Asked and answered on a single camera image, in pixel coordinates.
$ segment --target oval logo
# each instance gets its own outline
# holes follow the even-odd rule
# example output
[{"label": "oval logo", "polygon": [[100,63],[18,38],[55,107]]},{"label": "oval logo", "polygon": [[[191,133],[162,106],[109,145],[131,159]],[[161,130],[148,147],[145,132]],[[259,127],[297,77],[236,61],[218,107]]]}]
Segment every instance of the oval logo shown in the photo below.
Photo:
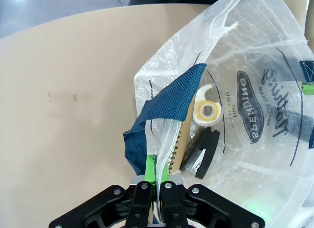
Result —
[{"label": "oval logo", "polygon": [[264,114],[257,101],[248,75],[239,71],[237,73],[237,109],[251,143],[259,141],[264,127]]}]

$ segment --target plastic bag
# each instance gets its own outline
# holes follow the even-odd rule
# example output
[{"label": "plastic bag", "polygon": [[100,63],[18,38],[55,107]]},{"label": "plastic bag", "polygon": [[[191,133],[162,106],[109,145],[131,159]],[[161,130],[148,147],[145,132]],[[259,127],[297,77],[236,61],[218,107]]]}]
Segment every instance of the plastic bag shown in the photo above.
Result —
[{"label": "plastic bag", "polygon": [[[223,120],[213,126],[220,139],[203,180],[180,175],[186,186],[201,183],[263,217],[267,227],[286,227],[314,178],[314,99],[301,90],[303,72],[309,75],[302,67],[313,60],[283,0],[220,0],[137,73],[137,112],[195,61],[207,63],[201,85],[216,87],[208,98],[223,108]],[[146,124],[147,154],[157,154],[159,183],[179,129],[174,120]],[[193,123],[191,135],[199,129]]]}]

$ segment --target white tape dispenser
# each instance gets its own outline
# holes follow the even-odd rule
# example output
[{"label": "white tape dispenser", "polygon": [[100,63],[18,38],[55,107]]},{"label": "white tape dispenser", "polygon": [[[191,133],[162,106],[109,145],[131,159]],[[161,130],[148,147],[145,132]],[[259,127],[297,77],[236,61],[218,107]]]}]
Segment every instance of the white tape dispenser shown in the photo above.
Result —
[{"label": "white tape dispenser", "polygon": [[195,95],[193,119],[198,125],[205,127],[215,125],[222,118],[221,104],[205,98],[205,93],[211,88],[213,88],[212,84],[206,84]]}]

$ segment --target screw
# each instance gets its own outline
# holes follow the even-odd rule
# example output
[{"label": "screw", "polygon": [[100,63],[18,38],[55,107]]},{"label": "screw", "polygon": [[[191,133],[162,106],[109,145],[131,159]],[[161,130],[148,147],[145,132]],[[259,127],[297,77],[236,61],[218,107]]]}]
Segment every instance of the screw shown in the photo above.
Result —
[{"label": "screw", "polygon": [[120,189],[115,189],[115,190],[113,191],[113,193],[114,193],[115,195],[119,195],[119,194],[121,193],[121,190],[120,190]]},{"label": "screw", "polygon": [[192,193],[193,193],[193,194],[198,194],[198,192],[200,192],[200,190],[199,190],[198,188],[194,188],[194,189],[192,190]]},{"label": "screw", "polygon": [[251,228],[259,228],[259,227],[260,227],[260,225],[257,222],[253,222],[251,224]]},{"label": "screw", "polygon": [[166,183],[166,184],[165,184],[165,187],[166,187],[167,189],[170,189],[170,188],[172,187],[172,184]]},{"label": "screw", "polygon": [[147,184],[147,183],[143,183],[143,184],[141,185],[141,187],[142,187],[142,189],[147,189],[147,188],[148,188],[148,184]]}]

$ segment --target blue cloth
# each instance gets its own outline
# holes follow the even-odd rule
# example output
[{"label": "blue cloth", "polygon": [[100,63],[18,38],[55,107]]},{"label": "blue cloth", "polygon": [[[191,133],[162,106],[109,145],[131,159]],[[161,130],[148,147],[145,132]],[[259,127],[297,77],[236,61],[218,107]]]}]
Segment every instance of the blue cloth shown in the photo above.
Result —
[{"label": "blue cloth", "polygon": [[133,127],[123,134],[125,157],[137,175],[145,174],[146,135],[145,124],[152,119],[184,121],[189,105],[200,83],[206,64],[197,64],[146,101]]}]

